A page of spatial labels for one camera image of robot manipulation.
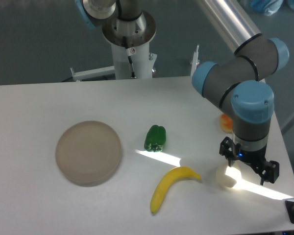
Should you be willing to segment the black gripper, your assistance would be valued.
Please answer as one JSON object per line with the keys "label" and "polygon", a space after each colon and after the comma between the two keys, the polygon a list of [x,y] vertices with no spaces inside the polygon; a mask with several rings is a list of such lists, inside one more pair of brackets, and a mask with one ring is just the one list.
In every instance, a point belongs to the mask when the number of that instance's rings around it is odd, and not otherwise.
{"label": "black gripper", "polygon": [[260,176],[260,185],[265,182],[274,184],[279,177],[279,162],[266,161],[267,137],[257,141],[246,141],[239,137],[225,137],[220,143],[219,154],[228,161],[232,167],[234,162],[240,160],[256,169]]}

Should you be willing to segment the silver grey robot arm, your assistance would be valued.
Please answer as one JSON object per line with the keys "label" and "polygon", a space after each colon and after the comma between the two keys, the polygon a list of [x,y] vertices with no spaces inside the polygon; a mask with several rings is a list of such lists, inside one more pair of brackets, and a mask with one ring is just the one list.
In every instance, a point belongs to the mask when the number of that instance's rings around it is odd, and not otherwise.
{"label": "silver grey robot arm", "polygon": [[[265,38],[235,0],[198,4],[235,55],[225,65],[205,62],[191,73],[195,90],[232,119],[233,137],[221,142],[220,154],[229,166],[242,161],[261,182],[274,183],[279,163],[265,158],[274,94],[263,79],[287,64],[288,48],[277,38]],[[88,27],[102,27],[117,79],[152,77],[155,55],[148,49],[156,25],[141,1],[78,0],[76,5]]]}

